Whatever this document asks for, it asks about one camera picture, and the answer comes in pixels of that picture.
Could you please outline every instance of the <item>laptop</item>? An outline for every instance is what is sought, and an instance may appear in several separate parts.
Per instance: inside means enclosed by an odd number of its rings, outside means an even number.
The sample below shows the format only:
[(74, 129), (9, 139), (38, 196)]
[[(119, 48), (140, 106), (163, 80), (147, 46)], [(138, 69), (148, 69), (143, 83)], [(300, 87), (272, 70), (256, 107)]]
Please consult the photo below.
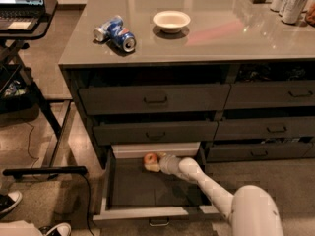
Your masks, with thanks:
[(32, 32), (44, 13), (44, 0), (0, 0), (0, 31)]

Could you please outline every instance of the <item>brown object on counter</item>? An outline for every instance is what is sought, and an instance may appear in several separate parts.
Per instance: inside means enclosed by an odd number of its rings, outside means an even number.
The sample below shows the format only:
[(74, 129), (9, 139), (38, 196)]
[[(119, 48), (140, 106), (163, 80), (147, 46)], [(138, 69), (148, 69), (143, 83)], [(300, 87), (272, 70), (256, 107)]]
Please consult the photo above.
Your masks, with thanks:
[(315, 27), (315, 1), (308, 9), (308, 12), (305, 15), (305, 21), (312, 27)]

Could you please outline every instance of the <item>blue soda can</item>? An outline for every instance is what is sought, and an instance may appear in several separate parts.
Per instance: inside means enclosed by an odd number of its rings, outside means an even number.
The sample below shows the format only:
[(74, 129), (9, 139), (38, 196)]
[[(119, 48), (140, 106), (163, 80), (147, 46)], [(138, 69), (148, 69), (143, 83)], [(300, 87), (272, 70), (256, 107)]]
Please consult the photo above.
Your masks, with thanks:
[(125, 52), (132, 52), (136, 48), (136, 38), (128, 29), (120, 26), (108, 28), (111, 41)]
[(106, 21), (100, 27), (93, 30), (94, 39), (98, 42), (103, 42), (110, 38), (109, 27), (122, 27), (123, 20), (119, 15), (114, 16), (110, 20)]

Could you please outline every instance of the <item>gray countertop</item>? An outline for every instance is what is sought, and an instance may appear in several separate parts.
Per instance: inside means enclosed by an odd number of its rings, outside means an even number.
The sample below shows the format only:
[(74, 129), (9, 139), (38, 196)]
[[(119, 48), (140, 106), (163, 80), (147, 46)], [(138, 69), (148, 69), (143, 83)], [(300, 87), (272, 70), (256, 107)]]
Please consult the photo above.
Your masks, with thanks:
[[(164, 10), (187, 13), (179, 34), (159, 31), (153, 16)], [(120, 15), (135, 34), (136, 51), (126, 54), (94, 42), (93, 29)], [(59, 61), (62, 69), (148, 66), (186, 62), (315, 60), (315, 28), (301, 18), (286, 25), (269, 4), (249, 0), (89, 0)]]

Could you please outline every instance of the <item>shoe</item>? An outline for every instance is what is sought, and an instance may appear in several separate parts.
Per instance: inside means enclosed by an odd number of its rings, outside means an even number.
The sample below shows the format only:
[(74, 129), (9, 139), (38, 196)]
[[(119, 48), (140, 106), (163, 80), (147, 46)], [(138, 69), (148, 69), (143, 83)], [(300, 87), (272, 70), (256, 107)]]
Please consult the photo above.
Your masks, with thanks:
[(71, 233), (71, 226), (68, 223), (57, 224), (52, 227), (45, 236), (69, 236)]
[(0, 215), (8, 213), (14, 209), (22, 199), (22, 193), (19, 191), (8, 193), (7, 195), (0, 194)]

